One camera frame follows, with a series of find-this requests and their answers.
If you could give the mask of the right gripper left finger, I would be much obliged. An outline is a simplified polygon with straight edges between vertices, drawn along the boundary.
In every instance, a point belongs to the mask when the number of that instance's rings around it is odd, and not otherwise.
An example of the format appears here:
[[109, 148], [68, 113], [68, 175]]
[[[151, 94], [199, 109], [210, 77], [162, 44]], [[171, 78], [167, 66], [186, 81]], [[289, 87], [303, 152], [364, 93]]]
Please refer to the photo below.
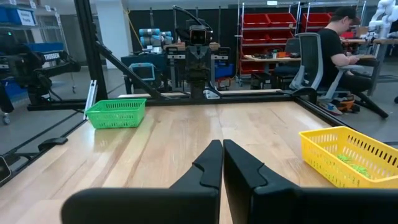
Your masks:
[[212, 140], [205, 150], [192, 162], [192, 166], [170, 189], [174, 190], [220, 190], [223, 168], [223, 146], [220, 140]]

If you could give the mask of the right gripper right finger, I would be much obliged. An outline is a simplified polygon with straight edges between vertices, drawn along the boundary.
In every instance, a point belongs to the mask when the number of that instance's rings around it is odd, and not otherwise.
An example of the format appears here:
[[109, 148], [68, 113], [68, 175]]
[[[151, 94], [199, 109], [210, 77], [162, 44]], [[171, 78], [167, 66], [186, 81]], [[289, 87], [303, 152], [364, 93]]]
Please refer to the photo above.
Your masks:
[[298, 186], [234, 141], [223, 141], [224, 183], [233, 223], [293, 223]]

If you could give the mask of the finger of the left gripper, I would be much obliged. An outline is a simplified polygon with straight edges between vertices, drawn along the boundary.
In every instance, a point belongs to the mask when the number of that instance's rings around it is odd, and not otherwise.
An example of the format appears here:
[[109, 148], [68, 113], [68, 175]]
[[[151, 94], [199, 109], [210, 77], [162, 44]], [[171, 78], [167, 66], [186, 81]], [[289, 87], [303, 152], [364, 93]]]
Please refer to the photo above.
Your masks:
[[198, 63], [199, 69], [209, 75], [211, 72], [211, 49], [209, 47], [202, 46], [198, 49]]
[[186, 48], [186, 71], [189, 75], [197, 75], [197, 60], [198, 51], [197, 47], [188, 46]]

